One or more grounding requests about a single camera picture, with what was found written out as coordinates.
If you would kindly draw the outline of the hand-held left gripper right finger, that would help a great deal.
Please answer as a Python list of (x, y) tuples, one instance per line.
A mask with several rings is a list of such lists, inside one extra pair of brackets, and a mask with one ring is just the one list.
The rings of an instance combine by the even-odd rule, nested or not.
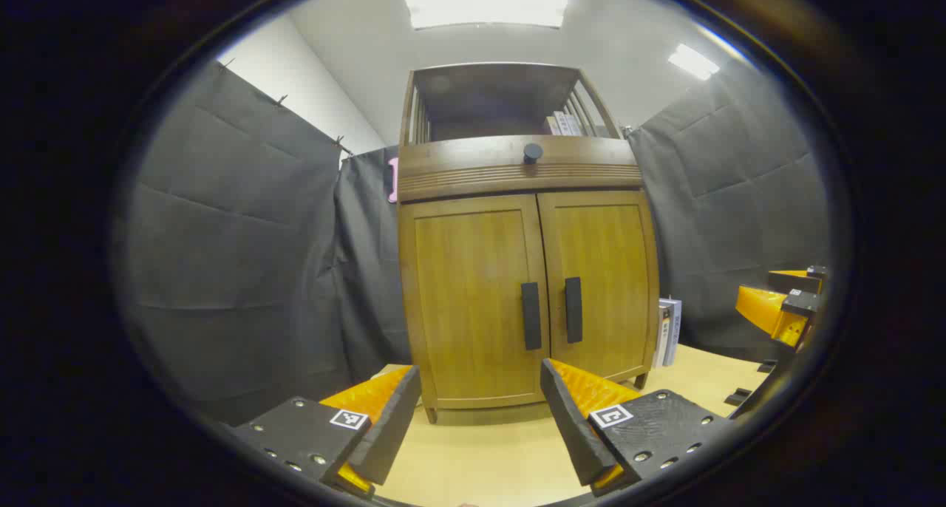
[(672, 390), (641, 395), (545, 359), (540, 386), (581, 486), (595, 497), (651, 480), (729, 431), (729, 419)]

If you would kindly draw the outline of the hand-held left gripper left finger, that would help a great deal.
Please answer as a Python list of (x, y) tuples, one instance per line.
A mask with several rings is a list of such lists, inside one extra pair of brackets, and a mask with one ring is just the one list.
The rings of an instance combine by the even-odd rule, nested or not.
[(387, 480), (420, 399), (419, 369), (405, 366), (320, 401), (290, 397), (229, 430), (288, 474), (371, 497)]

